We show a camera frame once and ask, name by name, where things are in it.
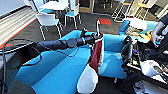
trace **chair leg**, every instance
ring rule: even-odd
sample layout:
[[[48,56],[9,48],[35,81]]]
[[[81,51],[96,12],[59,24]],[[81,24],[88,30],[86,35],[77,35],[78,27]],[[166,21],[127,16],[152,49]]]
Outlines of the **chair leg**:
[[[77,29],[75,17],[73,17],[73,18],[74,18],[75,28]]]
[[[57,26],[57,29],[58,29],[58,33],[59,33],[59,37],[61,38],[61,32],[59,30],[59,27]]]
[[[147,9],[147,11],[146,11],[146,13],[145,13],[145,15],[144,15],[144,17],[143,17],[143,20],[145,19],[145,17],[146,17],[146,15],[147,15],[148,11],[149,11],[149,8]]]
[[[141,8],[141,10],[138,12],[138,14],[136,15],[136,18],[138,18],[138,16],[139,16],[139,14],[141,13],[141,11],[142,11],[142,8]]]
[[[81,18],[80,18],[80,14],[79,14],[79,22],[80,22],[80,24],[82,23],[82,22],[81,22]]]
[[[47,28],[47,26],[45,26],[45,28],[46,28],[46,30],[48,31],[48,28]]]
[[[115,21],[115,22],[117,21],[117,17],[118,17],[118,15],[120,14],[120,12],[121,12],[122,9],[123,9],[123,5],[121,6],[121,8],[120,8],[119,12],[117,13],[116,17],[114,18],[114,21]]]
[[[62,26],[61,26],[62,24],[60,23],[60,21],[59,21],[58,23],[59,23],[59,25],[60,25],[60,28],[61,28],[61,30],[62,30]],[[63,30],[62,30],[62,31],[63,31]]]
[[[65,27],[66,27],[66,16],[65,16]]]
[[[117,80],[118,80],[118,78],[115,78],[115,79],[114,79],[114,83],[117,83]]]
[[[115,11],[113,12],[113,14],[112,14],[112,16],[111,16],[112,18],[115,18],[115,17],[114,17],[114,14],[116,13],[116,11],[117,11],[117,9],[118,9],[119,6],[120,6],[120,4],[118,4],[117,8],[116,8]]]
[[[42,28],[43,26],[40,26],[40,31],[41,31],[41,34],[42,34],[42,36],[43,36],[43,39],[45,40],[45,36],[44,36],[44,32],[43,32],[43,28]]]

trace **doorway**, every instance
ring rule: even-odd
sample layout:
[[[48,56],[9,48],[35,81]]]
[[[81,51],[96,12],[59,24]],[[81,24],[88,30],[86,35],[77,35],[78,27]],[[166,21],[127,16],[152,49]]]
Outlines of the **doorway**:
[[[112,15],[114,7],[117,7],[118,2],[114,0],[95,0],[93,13]]]
[[[94,0],[77,0],[79,2],[79,11],[80,12],[86,12],[86,13],[92,13],[93,12],[93,6],[94,6]]]

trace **backrest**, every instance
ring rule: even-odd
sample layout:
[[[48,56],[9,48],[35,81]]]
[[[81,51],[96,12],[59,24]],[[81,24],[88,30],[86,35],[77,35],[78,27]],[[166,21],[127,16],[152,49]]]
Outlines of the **backrest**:
[[[36,17],[42,26],[56,25],[55,14],[36,14]]]
[[[125,32],[127,30],[127,28],[129,27],[130,21],[129,20],[124,20],[119,32]]]
[[[76,0],[70,0],[70,9],[74,10],[75,6],[76,6]]]
[[[75,6],[74,14],[75,14],[75,16],[79,14],[79,4],[77,6]]]
[[[43,0],[33,0],[33,1],[34,1],[34,3],[35,3],[35,6],[36,6],[38,12],[40,12],[40,11],[42,10],[42,9],[40,8],[40,6],[44,5]]]
[[[144,0],[138,0],[138,3],[142,3]]]
[[[151,8],[157,0],[149,0],[148,3],[146,4],[148,6],[148,8]]]
[[[59,2],[66,2],[66,3],[68,3],[68,0],[59,0]]]
[[[125,1],[125,0],[120,0],[120,3],[122,3],[122,4],[123,4],[123,3],[124,3],[124,1]]]

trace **chair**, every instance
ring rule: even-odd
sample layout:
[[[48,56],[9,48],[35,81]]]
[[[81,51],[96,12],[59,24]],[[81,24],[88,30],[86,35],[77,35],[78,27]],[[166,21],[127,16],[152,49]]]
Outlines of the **chair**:
[[[70,10],[74,10],[76,6],[76,0],[70,0]]]
[[[148,0],[148,2],[145,4],[145,3],[138,3],[138,6],[141,8],[140,11],[138,12],[138,14],[136,15],[136,17],[141,17],[143,20],[145,19],[149,9],[156,3],[157,0]],[[140,13],[142,13],[142,9],[143,8],[147,8],[144,16],[142,16]]]
[[[40,6],[44,5],[43,0],[33,0],[33,2],[34,2],[34,5],[35,5],[34,7],[37,12],[39,12],[39,13],[54,13],[54,10],[39,8]]]
[[[125,0],[120,0],[117,8],[115,9],[115,11],[113,12],[113,14],[111,16],[112,18],[114,18],[115,22],[123,22],[123,21],[119,21],[117,19],[123,19],[123,18],[127,17],[132,2],[133,2],[133,0],[130,0],[130,3],[125,2]],[[123,12],[123,7],[124,6],[128,6],[128,8],[126,9],[125,13]]]
[[[65,14],[65,26],[66,26],[66,17],[73,17],[74,18],[74,23],[75,23],[75,28],[77,29],[76,20],[75,20],[75,17],[77,15],[79,15],[79,22],[81,24],[81,19],[80,19],[80,14],[79,14],[79,4],[74,7],[74,11],[71,10],[67,14]]]
[[[68,0],[59,0],[59,2],[68,3]]]
[[[36,14],[36,17],[37,17],[39,23],[41,24],[40,30],[41,30],[41,33],[42,33],[42,36],[43,36],[44,40],[46,38],[44,36],[44,32],[43,32],[43,29],[42,29],[43,26],[46,27],[46,26],[56,25],[57,29],[58,29],[59,37],[61,38],[61,32],[60,32],[59,27],[58,27],[58,24],[61,27],[61,23],[59,22],[59,19],[55,19],[55,14]]]

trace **bag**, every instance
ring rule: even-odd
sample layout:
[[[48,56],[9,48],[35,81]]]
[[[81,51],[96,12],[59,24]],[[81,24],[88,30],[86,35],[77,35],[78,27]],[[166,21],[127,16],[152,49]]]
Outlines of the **bag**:
[[[139,36],[139,32],[141,32],[141,30],[129,26],[127,31],[125,31],[125,34],[130,36]]]

